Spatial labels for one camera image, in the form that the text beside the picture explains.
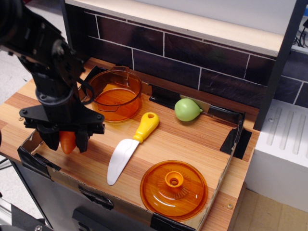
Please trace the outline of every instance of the orange carrot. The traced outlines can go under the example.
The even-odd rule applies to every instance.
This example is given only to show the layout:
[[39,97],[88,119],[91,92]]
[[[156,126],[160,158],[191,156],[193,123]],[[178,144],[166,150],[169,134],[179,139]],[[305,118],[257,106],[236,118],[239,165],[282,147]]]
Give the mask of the orange carrot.
[[76,136],[73,131],[60,131],[60,143],[65,154],[70,154],[76,147]]

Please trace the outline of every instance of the orange pot lid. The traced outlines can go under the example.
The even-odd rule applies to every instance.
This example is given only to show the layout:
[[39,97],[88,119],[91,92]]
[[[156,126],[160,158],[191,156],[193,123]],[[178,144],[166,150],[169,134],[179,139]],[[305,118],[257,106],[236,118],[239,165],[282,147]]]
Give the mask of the orange pot lid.
[[197,215],[207,199],[207,184],[193,166],[181,161],[164,161],[152,166],[140,186],[145,207],[176,221]]

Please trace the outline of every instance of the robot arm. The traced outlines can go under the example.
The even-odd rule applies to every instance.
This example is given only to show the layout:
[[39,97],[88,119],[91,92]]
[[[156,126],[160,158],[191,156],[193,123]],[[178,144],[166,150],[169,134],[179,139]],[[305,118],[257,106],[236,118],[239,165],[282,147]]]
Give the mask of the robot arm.
[[104,117],[79,99],[77,82],[86,84],[80,79],[83,62],[61,32],[22,0],[0,0],[0,15],[0,49],[18,56],[32,74],[41,103],[20,111],[26,128],[37,129],[53,150],[59,146],[59,131],[73,131],[77,147],[86,151],[93,133],[104,134]]

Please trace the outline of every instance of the tile backsplash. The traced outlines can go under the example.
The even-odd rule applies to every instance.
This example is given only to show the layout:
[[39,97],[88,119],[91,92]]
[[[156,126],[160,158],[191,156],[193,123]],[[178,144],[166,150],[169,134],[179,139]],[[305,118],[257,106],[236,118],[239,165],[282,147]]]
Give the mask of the tile backsplash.
[[308,108],[308,54],[291,50],[274,99]]
[[88,55],[259,108],[275,57],[84,9]]

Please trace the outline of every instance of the toy pear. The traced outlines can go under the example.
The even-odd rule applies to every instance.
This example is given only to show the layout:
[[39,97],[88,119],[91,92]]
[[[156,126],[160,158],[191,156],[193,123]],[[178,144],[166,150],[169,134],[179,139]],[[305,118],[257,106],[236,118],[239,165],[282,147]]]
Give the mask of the toy pear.
[[179,100],[174,107],[175,115],[181,121],[191,121],[195,119],[202,109],[191,99],[185,98]]

